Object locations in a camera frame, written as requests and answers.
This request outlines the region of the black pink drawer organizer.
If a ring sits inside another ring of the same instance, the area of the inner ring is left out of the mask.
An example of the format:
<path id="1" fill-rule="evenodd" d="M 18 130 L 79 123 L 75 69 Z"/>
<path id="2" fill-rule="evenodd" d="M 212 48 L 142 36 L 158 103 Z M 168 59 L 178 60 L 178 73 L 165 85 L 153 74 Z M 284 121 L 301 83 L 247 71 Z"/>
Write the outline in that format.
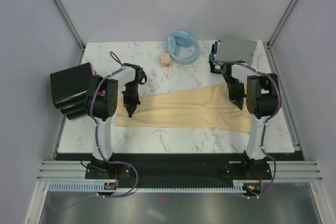
<path id="1" fill-rule="evenodd" d="M 50 74 L 52 102 L 67 119 L 87 114 L 84 102 L 89 82 L 96 75 L 89 62 Z"/>

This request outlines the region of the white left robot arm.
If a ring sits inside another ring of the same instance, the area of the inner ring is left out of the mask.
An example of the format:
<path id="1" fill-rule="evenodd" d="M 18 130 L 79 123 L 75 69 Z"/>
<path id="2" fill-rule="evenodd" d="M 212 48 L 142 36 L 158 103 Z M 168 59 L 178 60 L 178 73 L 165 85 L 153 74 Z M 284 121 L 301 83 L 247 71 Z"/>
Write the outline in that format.
<path id="1" fill-rule="evenodd" d="M 109 159 L 114 153 L 111 123 L 118 108 L 119 90 L 123 89 L 123 106 L 131 118 L 141 104 L 139 86 L 146 82 L 143 68 L 130 63 L 123 64 L 106 77 L 94 75 L 89 80 L 84 106 L 95 124 L 95 148 L 92 154 L 95 159 L 102 161 L 97 166 L 97 173 L 103 178 L 111 178 L 115 173 L 115 165 Z"/>

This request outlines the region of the yellow t shirt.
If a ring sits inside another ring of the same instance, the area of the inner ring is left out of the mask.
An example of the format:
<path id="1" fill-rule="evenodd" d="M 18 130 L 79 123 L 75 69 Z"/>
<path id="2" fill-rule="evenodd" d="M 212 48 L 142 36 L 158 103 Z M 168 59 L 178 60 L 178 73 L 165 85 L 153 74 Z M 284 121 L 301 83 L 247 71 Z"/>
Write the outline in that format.
<path id="1" fill-rule="evenodd" d="M 226 84 L 141 97 L 132 116 L 118 101 L 116 126 L 182 129 L 217 128 L 250 132 L 251 116 L 246 108 L 230 102 Z"/>

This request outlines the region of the small pink cube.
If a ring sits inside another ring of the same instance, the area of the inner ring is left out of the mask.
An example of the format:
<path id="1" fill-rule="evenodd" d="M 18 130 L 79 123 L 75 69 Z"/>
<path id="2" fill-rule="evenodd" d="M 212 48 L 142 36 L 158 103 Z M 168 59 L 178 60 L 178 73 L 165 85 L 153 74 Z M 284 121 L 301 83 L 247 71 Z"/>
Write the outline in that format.
<path id="1" fill-rule="evenodd" d="M 159 56 L 160 59 L 160 65 L 162 68 L 169 68 L 172 65 L 172 60 L 169 54 L 161 54 Z"/>

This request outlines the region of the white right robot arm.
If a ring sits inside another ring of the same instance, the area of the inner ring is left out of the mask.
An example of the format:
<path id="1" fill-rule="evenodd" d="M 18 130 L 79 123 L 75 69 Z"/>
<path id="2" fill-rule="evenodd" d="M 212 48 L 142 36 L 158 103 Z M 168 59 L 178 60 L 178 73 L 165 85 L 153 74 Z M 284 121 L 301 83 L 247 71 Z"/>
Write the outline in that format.
<path id="1" fill-rule="evenodd" d="M 250 161 L 240 166 L 241 174 L 248 179 L 259 173 L 255 161 L 267 157 L 265 138 L 268 122 L 281 108 L 278 76 L 260 72 L 245 62 L 224 61 L 220 71 L 228 87 L 231 103 L 239 109 L 246 106 L 251 115 L 251 129 L 245 155 Z"/>

